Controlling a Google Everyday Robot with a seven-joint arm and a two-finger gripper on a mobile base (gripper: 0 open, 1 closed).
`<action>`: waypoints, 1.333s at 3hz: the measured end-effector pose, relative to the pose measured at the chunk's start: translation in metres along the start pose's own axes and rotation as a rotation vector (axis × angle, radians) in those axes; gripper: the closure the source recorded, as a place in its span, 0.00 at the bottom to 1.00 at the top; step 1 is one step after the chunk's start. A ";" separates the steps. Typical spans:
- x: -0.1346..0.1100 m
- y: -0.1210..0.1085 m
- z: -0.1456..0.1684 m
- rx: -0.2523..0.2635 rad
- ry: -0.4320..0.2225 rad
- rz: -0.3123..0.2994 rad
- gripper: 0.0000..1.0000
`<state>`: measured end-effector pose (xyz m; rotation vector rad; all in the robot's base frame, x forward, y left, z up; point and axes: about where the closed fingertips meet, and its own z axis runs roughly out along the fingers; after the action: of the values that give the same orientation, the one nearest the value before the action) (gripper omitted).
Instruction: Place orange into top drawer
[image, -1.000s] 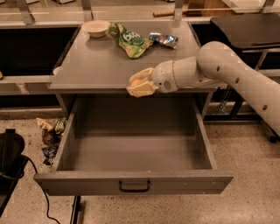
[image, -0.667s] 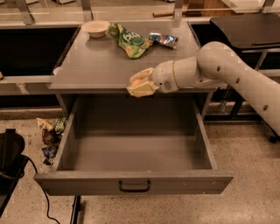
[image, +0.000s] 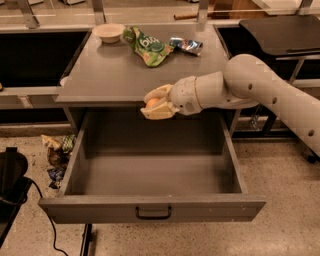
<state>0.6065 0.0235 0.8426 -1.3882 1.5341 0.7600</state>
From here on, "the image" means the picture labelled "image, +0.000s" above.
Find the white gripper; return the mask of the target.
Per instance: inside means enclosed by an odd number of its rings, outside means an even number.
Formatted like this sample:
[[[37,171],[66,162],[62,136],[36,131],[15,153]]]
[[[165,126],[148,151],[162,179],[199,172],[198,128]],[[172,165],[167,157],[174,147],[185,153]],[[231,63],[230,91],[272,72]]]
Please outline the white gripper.
[[[151,108],[141,108],[140,111],[148,120],[163,120],[172,118],[177,112],[183,115],[200,113],[202,108],[196,95],[196,77],[190,76],[178,80],[173,86],[166,84],[148,92],[144,96],[147,103],[153,98],[160,100]]]

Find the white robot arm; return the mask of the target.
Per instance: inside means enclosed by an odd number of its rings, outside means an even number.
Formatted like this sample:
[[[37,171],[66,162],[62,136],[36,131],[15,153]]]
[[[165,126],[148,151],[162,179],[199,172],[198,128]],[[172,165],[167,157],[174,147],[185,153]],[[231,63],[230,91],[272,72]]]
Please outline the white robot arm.
[[[142,114],[162,120],[204,109],[244,109],[263,105],[315,154],[320,154],[320,100],[281,79],[249,54],[230,59],[223,71],[189,76],[160,86],[144,97]]]

